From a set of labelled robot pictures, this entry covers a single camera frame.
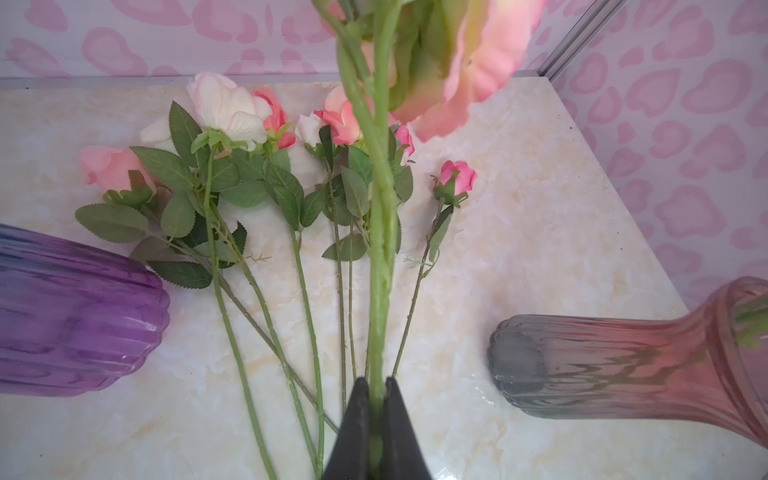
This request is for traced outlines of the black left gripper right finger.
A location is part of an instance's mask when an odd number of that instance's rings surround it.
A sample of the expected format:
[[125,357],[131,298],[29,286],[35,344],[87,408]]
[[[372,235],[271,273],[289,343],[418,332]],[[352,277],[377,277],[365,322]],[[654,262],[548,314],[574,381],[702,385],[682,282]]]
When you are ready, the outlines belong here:
[[399,385],[393,377],[386,380],[383,417],[382,478],[432,480]]

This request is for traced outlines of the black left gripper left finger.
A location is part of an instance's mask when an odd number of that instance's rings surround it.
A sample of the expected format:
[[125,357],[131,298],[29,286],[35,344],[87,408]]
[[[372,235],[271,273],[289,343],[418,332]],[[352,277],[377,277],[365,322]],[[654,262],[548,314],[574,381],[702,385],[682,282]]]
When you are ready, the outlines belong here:
[[369,478],[371,412],[369,385],[358,378],[344,413],[323,480],[365,480]]

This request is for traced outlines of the red grey glass vase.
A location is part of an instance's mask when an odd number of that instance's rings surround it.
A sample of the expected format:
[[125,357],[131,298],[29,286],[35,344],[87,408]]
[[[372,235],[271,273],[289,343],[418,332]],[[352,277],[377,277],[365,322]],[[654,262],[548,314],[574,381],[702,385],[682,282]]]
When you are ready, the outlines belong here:
[[489,339],[503,397],[545,419],[683,420],[767,444],[767,282],[742,277],[675,320],[516,315]]

